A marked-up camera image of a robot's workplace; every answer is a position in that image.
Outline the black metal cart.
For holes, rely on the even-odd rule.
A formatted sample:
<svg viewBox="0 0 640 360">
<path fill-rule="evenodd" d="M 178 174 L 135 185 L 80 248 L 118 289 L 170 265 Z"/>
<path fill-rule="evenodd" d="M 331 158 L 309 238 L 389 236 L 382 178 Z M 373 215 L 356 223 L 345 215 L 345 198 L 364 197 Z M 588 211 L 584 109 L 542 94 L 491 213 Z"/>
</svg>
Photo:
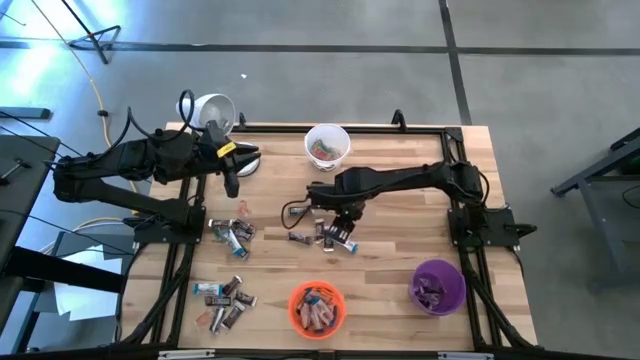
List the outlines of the black metal cart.
<svg viewBox="0 0 640 360">
<path fill-rule="evenodd" d="M 612 269 L 590 284 L 593 292 L 640 287 L 640 127 L 609 147 L 602 159 L 551 188 L 580 192 L 604 242 Z"/>
</svg>

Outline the white metal bracket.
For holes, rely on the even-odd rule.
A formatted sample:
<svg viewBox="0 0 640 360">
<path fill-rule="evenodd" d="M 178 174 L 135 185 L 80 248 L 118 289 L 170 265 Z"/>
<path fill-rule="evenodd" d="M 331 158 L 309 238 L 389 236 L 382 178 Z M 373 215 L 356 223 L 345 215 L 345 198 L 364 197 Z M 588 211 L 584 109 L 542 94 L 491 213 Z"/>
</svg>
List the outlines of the white metal bracket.
<svg viewBox="0 0 640 360">
<path fill-rule="evenodd" d="M 478 352 L 438 352 L 438 360 L 495 360 L 490 353 Z"/>
<path fill-rule="evenodd" d="M 215 355 L 214 349 L 167 350 L 160 351 L 157 360 L 205 360 L 213 359 Z"/>
</svg>

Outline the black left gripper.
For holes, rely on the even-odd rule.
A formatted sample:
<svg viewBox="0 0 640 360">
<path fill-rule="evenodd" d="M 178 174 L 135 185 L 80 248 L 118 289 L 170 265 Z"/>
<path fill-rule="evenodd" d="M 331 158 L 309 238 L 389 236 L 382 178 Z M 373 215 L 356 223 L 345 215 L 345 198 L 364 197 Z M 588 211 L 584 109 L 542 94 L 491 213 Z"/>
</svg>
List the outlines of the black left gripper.
<svg viewBox="0 0 640 360">
<path fill-rule="evenodd" d="M 206 147 L 206 156 L 214 167 L 224 177 L 224 188 L 229 198 L 236 198 L 239 194 L 238 167 L 243 169 L 260 159 L 259 148 L 248 143 L 233 142 L 214 120 L 208 121 L 204 127 L 203 141 Z"/>
</svg>

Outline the white plastic bucket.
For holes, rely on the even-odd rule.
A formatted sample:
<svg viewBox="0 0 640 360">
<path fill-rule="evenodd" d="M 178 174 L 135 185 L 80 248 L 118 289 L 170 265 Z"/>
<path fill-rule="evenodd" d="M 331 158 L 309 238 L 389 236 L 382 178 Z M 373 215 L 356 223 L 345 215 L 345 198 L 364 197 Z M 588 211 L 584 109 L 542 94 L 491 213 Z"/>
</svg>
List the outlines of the white plastic bucket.
<svg viewBox="0 0 640 360">
<path fill-rule="evenodd" d="M 317 141 L 329 140 L 340 145 L 337 149 L 342 156 L 335 161 L 320 161 L 314 154 L 318 151 L 314 148 Z M 311 128 L 304 137 L 304 149 L 308 159 L 320 171 L 330 172 L 340 167 L 343 160 L 351 151 L 351 139 L 344 128 L 335 124 L 319 124 Z"/>
</svg>

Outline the black tripod stand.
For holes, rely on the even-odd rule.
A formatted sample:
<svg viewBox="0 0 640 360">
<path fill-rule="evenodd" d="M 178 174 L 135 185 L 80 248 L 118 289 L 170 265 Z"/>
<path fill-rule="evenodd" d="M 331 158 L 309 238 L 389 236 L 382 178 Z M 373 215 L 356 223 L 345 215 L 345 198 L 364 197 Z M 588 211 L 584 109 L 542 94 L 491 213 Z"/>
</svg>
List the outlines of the black tripod stand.
<svg viewBox="0 0 640 360">
<path fill-rule="evenodd" d="M 67 0 L 60 1 L 84 32 L 82 37 L 70 40 L 67 44 L 73 50 L 94 50 L 101 62 L 104 65 L 108 65 L 110 60 L 107 58 L 106 52 L 113 49 L 113 46 L 122 30 L 121 26 L 114 25 L 100 30 L 91 30 Z"/>
</svg>

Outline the orange plastic basket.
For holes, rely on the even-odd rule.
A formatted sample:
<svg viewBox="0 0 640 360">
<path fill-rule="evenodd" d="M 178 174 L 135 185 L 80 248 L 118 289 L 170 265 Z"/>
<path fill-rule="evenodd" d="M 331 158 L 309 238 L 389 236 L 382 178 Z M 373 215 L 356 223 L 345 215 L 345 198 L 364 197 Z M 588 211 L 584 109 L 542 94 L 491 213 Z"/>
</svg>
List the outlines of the orange plastic basket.
<svg viewBox="0 0 640 360">
<path fill-rule="evenodd" d="M 317 288 L 326 296 L 325 301 L 336 305 L 338 309 L 337 322 L 332 328 L 324 327 L 323 332 L 314 332 L 311 322 L 307 329 L 301 328 L 297 315 L 297 306 L 303 301 L 303 291 L 306 288 Z M 320 301 L 308 304 L 309 306 L 316 304 L 319 308 Z M 297 286 L 289 297 L 288 315 L 291 326 L 299 335 L 311 340 L 325 340 L 330 338 L 340 329 L 347 315 L 347 307 L 344 296 L 335 286 L 326 281 L 310 281 Z"/>
</svg>

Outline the purple plastic basket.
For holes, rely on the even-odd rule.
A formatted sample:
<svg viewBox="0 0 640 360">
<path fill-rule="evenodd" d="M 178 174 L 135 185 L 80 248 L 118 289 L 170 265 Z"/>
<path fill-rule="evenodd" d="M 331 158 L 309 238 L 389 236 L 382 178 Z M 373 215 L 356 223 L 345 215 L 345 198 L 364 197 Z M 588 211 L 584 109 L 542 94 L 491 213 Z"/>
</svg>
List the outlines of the purple plastic basket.
<svg viewBox="0 0 640 360">
<path fill-rule="evenodd" d="M 425 277 L 437 277 L 445 289 L 434 310 L 427 310 L 415 297 L 415 293 L 420 292 L 420 279 Z M 462 273 L 451 263 L 441 259 L 431 259 L 424 261 L 414 270 L 409 281 L 408 294 L 410 301 L 424 313 L 437 317 L 446 316 L 456 312 L 464 303 L 466 282 Z"/>
</svg>

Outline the black hand tool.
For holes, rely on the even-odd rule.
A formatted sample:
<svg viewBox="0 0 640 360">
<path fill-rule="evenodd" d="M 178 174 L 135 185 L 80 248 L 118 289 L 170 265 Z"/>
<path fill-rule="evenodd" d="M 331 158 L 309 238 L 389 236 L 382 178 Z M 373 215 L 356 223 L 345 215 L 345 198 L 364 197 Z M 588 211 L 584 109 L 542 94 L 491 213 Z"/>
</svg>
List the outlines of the black hand tool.
<svg viewBox="0 0 640 360">
<path fill-rule="evenodd" d="M 14 162 L 15 164 L 9 170 L 6 170 L 2 175 L 0 175 L 0 186 L 9 185 L 10 177 L 18 170 L 31 168 L 31 165 L 23 159 L 16 158 Z"/>
</svg>

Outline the black side table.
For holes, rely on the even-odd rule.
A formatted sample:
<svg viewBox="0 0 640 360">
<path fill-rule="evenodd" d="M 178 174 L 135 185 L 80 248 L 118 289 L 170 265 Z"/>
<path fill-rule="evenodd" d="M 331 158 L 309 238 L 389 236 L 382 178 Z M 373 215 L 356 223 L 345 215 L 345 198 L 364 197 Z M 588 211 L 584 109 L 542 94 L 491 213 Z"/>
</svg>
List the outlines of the black side table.
<svg viewBox="0 0 640 360">
<path fill-rule="evenodd" d="M 46 282 L 57 282 L 119 294 L 124 284 L 121 274 L 17 245 L 48 174 L 44 163 L 55 158 L 60 144 L 51 136 L 0 135 L 0 175 L 16 158 L 31 165 L 15 172 L 9 185 L 0 186 L 0 334 L 22 291 L 41 290 Z"/>
</svg>

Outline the silver candy bar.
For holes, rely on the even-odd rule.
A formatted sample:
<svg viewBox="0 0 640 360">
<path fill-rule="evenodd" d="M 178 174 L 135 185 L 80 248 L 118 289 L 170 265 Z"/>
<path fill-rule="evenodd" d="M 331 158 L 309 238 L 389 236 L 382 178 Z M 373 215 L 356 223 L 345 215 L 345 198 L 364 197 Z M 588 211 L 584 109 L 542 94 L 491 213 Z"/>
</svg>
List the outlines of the silver candy bar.
<svg viewBox="0 0 640 360">
<path fill-rule="evenodd" d="M 219 333 L 219 328 L 220 325 L 224 319 L 224 315 L 225 315 L 225 307 L 224 306 L 220 306 L 220 307 L 216 307 L 213 313 L 213 319 L 212 322 L 209 326 L 209 331 L 216 335 Z"/>
</svg>

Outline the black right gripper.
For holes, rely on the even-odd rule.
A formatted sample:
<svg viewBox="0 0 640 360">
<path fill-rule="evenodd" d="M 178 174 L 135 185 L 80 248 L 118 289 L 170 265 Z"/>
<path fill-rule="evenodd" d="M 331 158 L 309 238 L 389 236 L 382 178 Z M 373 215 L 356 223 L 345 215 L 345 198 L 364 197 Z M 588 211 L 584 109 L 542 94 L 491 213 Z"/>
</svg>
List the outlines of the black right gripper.
<svg viewBox="0 0 640 360">
<path fill-rule="evenodd" d="M 307 198 L 314 208 L 334 211 L 336 217 L 328 228 L 331 238 L 348 240 L 355 223 L 351 219 L 360 219 L 364 211 L 365 193 L 361 190 L 348 192 L 345 190 L 341 176 L 336 183 L 323 183 L 313 181 L 307 186 Z"/>
</svg>

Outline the white desk lamp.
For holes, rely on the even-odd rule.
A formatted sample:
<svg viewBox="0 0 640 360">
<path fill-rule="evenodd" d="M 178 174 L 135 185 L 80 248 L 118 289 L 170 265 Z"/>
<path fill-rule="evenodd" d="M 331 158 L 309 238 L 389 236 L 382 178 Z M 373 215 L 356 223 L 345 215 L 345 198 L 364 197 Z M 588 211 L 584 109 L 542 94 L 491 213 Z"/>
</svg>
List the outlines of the white desk lamp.
<svg viewBox="0 0 640 360">
<path fill-rule="evenodd" d="M 204 128 L 208 121 L 214 120 L 229 135 L 234 127 L 236 109 L 233 101 L 224 94 L 206 94 L 195 101 L 191 101 L 188 96 L 179 100 L 175 106 L 178 114 L 183 113 L 188 116 L 190 112 L 190 125 L 194 128 Z"/>
</svg>

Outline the white paper sheets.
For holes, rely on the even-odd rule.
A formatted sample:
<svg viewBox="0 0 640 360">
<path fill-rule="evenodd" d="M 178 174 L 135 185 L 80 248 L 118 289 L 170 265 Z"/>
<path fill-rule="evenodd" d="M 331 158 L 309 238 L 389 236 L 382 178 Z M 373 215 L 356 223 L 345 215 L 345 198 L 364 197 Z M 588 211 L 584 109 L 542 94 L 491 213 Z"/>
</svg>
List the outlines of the white paper sheets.
<svg viewBox="0 0 640 360">
<path fill-rule="evenodd" d="M 120 274 L 122 259 L 106 259 L 103 250 L 102 245 L 92 246 L 64 260 Z M 117 293 L 63 283 L 54 284 L 54 294 L 58 314 L 68 314 L 70 321 L 114 316 L 119 297 Z"/>
</svg>

